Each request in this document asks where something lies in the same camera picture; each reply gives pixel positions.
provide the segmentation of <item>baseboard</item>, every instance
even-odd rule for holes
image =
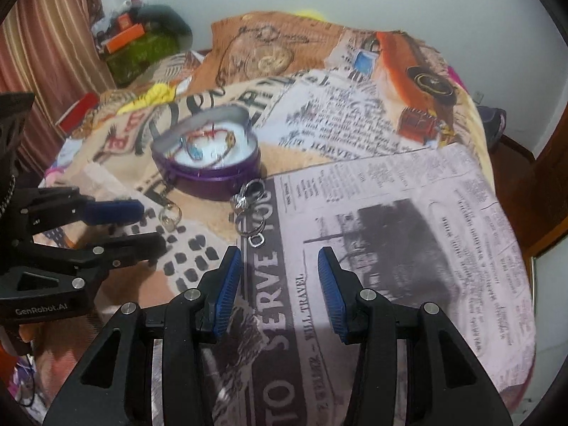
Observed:
[[[535,156],[533,155],[533,153],[527,148],[521,146],[517,141],[511,139],[509,136],[502,135],[501,143],[508,148],[513,149],[515,152],[521,154],[524,158],[529,160],[530,163],[535,162]]]

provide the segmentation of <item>curtain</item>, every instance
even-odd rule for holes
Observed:
[[[64,141],[55,123],[71,105],[114,88],[90,33],[101,12],[100,0],[18,0],[0,26],[0,92],[36,94],[18,150],[29,171],[55,159]]]

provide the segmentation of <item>bedsheet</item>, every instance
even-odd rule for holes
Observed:
[[[81,186],[86,166],[98,163],[120,184],[159,206],[169,201],[178,204],[184,220],[202,226],[213,242],[234,244],[228,204],[168,187],[153,163],[149,145],[195,113],[237,104],[249,113],[268,175],[333,160],[421,148],[436,152],[440,146],[460,142],[493,186],[475,105],[448,73],[441,55],[423,42],[404,32],[360,31],[265,12],[218,22],[213,32],[212,52],[187,74],[189,90],[175,101],[116,115],[133,97],[124,91],[109,92],[105,107],[94,110],[76,131],[74,137],[84,142],[53,183]],[[152,81],[160,81],[159,75]],[[321,126],[311,132],[309,125],[315,122]],[[36,241],[73,247],[97,234],[100,231],[75,223]],[[104,304],[98,315],[72,319],[81,331],[69,336],[66,321],[56,321],[36,333],[37,364],[49,399],[109,317],[109,310],[126,300],[137,300],[143,307],[158,304],[194,286],[191,278],[200,276],[186,274],[189,269],[181,266],[173,266],[173,272],[140,267],[111,273],[102,289]],[[165,284],[160,278],[164,275],[168,277]],[[242,318],[254,318],[254,312]],[[502,392],[510,406],[515,405],[519,389]]]

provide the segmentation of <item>wooden floor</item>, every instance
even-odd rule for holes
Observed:
[[[495,191],[521,250],[525,252],[557,224],[550,192],[533,171],[532,162],[502,142],[490,153]]]

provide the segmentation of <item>bed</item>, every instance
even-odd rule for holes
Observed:
[[[189,231],[198,231],[207,239],[192,237],[190,241],[203,241],[196,248],[205,251],[206,241],[222,251],[236,238],[228,220],[228,203],[198,199],[170,187],[157,170],[149,146],[180,120],[218,105],[237,104],[248,111],[259,136],[266,175],[424,148],[436,152],[458,142],[468,149],[493,189],[491,162],[475,104],[440,53],[424,42],[404,32],[350,29],[279,12],[231,17],[213,24],[212,32],[212,50],[203,60],[192,52],[181,53],[152,67],[130,87],[103,94],[99,105],[87,112],[67,140],[46,174],[46,184],[77,185],[83,193],[102,199],[130,190],[142,193],[156,206],[174,202],[188,220]],[[168,85],[174,98],[121,112],[156,83]],[[344,103],[326,100],[322,88],[361,95],[357,98],[366,105],[346,111]],[[333,136],[319,135],[319,141],[309,143],[295,140],[286,117],[300,112],[341,116],[342,124],[349,122],[351,134],[368,142],[342,153],[333,145]],[[85,170],[93,163],[115,178],[115,189]],[[74,247],[99,234],[75,223],[44,233],[36,241]],[[215,267],[217,259],[211,257],[207,267]],[[199,271],[193,277],[188,271],[152,270],[144,264],[113,271],[91,315],[29,329],[36,336],[35,360],[46,402],[57,394],[101,325],[121,303],[133,300],[147,307],[167,302],[198,280]],[[529,296],[526,276],[523,280],[521,288]],[[241,316],[249,324],[254,318],[254,309]],[[515,349],[525,353],[523,362],[508,366],[516,370],[512,379],[517,382],[500,385],[509,408],[515,408],[529,374],[534,328],[532,337],[530,334],[516,343],[522,347]],[[500,357],[506,364],[507,355]]]

